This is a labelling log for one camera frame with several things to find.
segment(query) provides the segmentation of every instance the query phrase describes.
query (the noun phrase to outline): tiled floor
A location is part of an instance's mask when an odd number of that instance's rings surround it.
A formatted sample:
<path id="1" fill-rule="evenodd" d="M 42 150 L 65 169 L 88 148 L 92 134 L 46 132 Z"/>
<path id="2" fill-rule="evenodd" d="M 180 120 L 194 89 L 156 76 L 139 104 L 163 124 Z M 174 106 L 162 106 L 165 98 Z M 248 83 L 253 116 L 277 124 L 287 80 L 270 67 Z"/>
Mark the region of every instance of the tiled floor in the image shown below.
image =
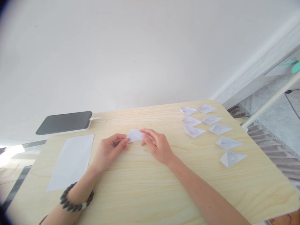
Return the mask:
<path id="1" fill-rule="evenodd" d="M 0 155 L 0 202 L 2 205 L 5 200 L 8 202 L 12 200 L 42 148 L 43 145 L 19 145 L 6 148 L 5 153 Z"/>

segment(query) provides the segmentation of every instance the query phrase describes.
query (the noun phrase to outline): charging cable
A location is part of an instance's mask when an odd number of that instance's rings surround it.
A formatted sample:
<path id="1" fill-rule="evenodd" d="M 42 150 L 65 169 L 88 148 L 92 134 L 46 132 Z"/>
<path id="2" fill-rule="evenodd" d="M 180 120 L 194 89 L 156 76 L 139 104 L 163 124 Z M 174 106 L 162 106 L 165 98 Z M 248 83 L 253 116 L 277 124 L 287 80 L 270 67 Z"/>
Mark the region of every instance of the charging cable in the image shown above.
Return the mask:
<path id="1" fill-rule="evenodd" d="M 106 121 L 103 117 L 91 117 L 90 120 L 92 120 L 91 123 L 104 123 Z"/>

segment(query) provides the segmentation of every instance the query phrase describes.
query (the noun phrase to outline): wrist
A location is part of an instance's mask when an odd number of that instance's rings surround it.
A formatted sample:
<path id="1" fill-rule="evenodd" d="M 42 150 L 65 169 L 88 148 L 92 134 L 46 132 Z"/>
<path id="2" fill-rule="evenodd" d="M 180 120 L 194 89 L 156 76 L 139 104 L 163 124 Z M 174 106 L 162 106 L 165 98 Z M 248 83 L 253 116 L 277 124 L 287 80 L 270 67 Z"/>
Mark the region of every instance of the wrist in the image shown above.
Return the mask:
<path id="1" fill-rule="evenodd" d="M 92 163 L 88 168 L 88 172 L 93 176 L 99 177 L 102 174 L 103 170 Z"/>
<path id="2" fill-rule="evenodd" d="M 178 161 L 180 161 L 180 159 L 174 154 L 166 163 L 166 166 L 169 167 L 170 170 L 172 170 L 174 167 L 176 167 Z"/>

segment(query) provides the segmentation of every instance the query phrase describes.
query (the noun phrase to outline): teal object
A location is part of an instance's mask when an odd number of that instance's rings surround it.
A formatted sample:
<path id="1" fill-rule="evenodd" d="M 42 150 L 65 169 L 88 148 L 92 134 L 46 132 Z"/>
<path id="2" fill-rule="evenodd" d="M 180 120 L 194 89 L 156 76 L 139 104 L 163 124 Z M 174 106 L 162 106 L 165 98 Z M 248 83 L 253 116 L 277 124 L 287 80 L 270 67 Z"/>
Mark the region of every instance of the teal object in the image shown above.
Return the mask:
<path id="1" fill-rule="evenodd" d="M 292 67 L 292 73 L 295 74 L 300 70 L 300 62 L 297 62 L 293 67 Z"/>

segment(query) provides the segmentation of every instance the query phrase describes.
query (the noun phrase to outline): metal pole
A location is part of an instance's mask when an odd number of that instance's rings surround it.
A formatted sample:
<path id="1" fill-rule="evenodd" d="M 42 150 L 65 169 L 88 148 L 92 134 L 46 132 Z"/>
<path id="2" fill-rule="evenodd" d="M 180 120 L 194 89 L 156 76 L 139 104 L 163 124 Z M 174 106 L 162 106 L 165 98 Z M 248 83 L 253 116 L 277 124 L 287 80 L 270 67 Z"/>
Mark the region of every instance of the metal pole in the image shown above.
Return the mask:
<path id="1" fill-rule="evenodd" d="M 269 100 L 267 100 L 250 118 L 244 122 L 241 127 L 248 131 L 247 127 L 253 123 L 261 114 L 263 114 L 277 99 L 285 93 L 293 84 L 300 80 L 300 71 L 298 71 L 285 85 L 283 85 Z"/>

